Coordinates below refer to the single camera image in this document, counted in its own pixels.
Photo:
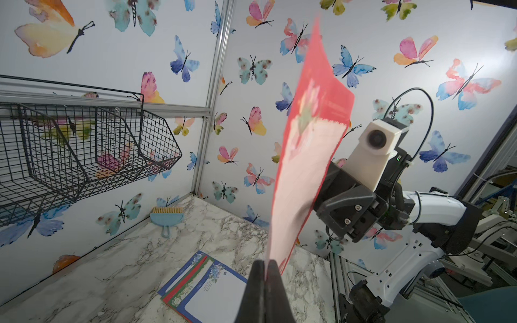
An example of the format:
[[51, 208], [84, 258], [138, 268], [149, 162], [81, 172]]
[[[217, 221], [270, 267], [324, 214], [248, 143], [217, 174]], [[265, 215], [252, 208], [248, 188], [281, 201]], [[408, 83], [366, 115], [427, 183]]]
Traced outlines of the red stationery paper bottom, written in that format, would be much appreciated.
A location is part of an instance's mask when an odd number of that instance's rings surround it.
[[354, 94], [333, 73], [315, 20], [285, 126], [273, 195], [266, 259], [284, 272], [350, 127]]

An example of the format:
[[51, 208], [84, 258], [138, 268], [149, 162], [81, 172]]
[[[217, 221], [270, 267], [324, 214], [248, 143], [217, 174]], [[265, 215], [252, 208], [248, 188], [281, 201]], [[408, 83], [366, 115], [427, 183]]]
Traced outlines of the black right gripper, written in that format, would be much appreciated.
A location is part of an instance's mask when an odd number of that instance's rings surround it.
[[402, 162], [389, 161], [377, 188], [371, 190], [332, 162], [313, 210], [339, 240], [350, 237], [359, 242], [376, 224], [384, 230], [402, 230], [415, 207], [397, 182], [404, 169]]

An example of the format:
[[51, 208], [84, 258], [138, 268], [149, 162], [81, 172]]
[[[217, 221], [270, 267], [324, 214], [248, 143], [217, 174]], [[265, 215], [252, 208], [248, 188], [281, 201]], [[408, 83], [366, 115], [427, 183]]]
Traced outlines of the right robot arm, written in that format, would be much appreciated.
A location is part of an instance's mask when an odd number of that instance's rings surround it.
[[357, 243], [411, 229], [392, 259], [339, 296], [342, 322], [384, 322], [401, 290], [427, 266], [469, 246], [482, 218], [479, 207], [437, 188], [403, 191], [397, 182], [403, 170], [390, 161], [377, 188], [370, 189], [338, 165], [328, 168], [314, 210], [326, 225], [334, 253], [344, 251], [345, 240]]

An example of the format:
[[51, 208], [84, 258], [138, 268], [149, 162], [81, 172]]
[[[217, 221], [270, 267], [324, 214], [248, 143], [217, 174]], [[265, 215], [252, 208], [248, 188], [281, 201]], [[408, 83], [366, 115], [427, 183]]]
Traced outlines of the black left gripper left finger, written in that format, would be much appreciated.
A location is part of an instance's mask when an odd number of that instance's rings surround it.
[[236, 319], [234, 320], [235, 323], [265, 322], [266, 278], [265, 262], [261, 260], [254, 261]]

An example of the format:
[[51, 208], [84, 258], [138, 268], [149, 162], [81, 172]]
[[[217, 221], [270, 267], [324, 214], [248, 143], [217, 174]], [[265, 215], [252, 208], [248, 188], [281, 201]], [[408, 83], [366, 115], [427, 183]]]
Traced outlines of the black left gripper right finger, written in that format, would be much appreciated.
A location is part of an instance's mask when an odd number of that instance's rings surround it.
[[296, 323], [276, 261], [270, 260], [266, 276], [266, 323]]

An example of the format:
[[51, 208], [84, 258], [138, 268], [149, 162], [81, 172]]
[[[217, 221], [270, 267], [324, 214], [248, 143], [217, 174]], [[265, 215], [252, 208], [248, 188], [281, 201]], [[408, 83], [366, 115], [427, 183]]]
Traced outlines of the blue floral stationery paper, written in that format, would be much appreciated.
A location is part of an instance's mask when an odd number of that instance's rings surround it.
[[181, 278], [183, 278], [189, 270], [193, 269], [194, 266], [202, 260], [204, 257], [207, 257], [207, 254], [198, 250], [189, 260], [183, 265], [173, 276], [172, 278], [158, 291], [158, 295], [163, 297], [166, 293], [175, 285]]

